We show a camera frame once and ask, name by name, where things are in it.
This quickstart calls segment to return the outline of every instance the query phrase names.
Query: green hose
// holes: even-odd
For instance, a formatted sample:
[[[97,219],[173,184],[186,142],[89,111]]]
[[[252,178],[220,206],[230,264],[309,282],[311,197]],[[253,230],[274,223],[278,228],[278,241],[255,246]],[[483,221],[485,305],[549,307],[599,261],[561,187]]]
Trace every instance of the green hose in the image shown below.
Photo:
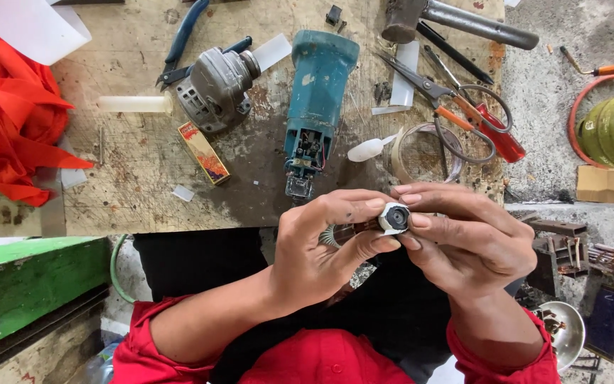
[[[111,281],[113,282],[113,287],[115,287],[115,291],[117,291],[117,294],[119,294],[120,297],[124,299],[124,301],[127,301],[129,304],[134,304],[134,301],[136,300],[132,299],[129,294],[122,290],[120,283],[118,283],[117,281],[117,272],[115,271],[115,265],[117,264],[117,254],[120,252],[120,248],[122,248],[122,243],[125,242],[126,238],[127,234],[120,236],[120,239],[117,239],[117,242],[115,243],[115,248],[113,248],[113,254],[111,255]]]

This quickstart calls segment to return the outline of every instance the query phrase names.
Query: black pants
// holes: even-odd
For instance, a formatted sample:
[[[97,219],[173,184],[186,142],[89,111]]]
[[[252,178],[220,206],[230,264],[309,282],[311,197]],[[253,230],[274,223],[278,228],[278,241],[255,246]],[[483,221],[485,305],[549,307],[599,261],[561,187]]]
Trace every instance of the black pants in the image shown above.
[[[261,271],[258,228],[135,234],[153,300],[200,293]],[[405,249],[370,260],[376,271],[344,300],[303,308],[264,322],[224,350],[210,383],[236,383],[259,356],[300,329],[345,329],[364,335],[374,349],[425,383],[451,356],[446,340],[447,294],[409,261]],[[507,288],[515,294],[521,282]]]

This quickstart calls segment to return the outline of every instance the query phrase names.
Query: green wooden board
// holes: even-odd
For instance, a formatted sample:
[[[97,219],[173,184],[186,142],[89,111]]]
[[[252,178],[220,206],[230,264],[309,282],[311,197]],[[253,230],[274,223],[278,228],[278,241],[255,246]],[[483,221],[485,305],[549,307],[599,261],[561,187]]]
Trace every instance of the green wooden board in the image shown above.
[[[30,239],[0,245],[0,339],[110,281],[108,240]]]

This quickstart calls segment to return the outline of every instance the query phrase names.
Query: hand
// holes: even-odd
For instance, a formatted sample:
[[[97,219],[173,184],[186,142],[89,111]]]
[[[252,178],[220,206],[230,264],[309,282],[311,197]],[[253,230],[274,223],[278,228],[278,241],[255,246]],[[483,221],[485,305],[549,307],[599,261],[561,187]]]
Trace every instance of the hand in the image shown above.
[[[359,233],[340,249],[318,243],[328,225],[367,222],[393,201],[380,192],[339,190],[281,215],[269,281],[286,314],[327,300],[349,282],[363,261],[401,247],[379,231]]]
[[[537,265],[532,228],[487,196],[432,182],[401,185],[391,195],[412,211],[399,238],[411,261],[456,300],[489,296]]]

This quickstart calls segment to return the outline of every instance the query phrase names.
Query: person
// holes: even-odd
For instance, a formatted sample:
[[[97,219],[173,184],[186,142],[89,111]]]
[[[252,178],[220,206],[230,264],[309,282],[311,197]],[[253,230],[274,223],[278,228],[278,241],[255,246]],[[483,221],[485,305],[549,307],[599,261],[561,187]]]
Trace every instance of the person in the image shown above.
[[[412,212],[397,238],[318,243],[387,202]],[[452,354],[466,383],[559,383],[542,322],[505,290],[534,269],[533,237],[486,196],[428,182],[288,210],[269,266],[257,229],[135,235],[155,303],[135,303],[112,383],[425,383]]]

